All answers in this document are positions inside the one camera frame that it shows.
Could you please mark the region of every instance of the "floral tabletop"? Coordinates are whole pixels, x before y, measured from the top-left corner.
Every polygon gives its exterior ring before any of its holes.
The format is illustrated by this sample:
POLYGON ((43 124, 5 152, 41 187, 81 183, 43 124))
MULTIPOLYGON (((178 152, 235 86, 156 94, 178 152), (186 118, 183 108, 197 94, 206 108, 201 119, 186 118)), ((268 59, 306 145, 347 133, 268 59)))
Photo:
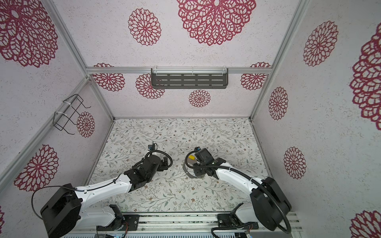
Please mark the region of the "floral tabletop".
POLYGON ((198 146, 249 175, 268 176, 247 118, 122 119, 115 121, 90 183, 130 169, 152 143, 172 157, 173 166, 156 172, 144 187, 92 207, 116 204, 122 212, 230 211, 240 202, 249 202, 247 195, 226 182, 185 174, 185 155, 198 146))

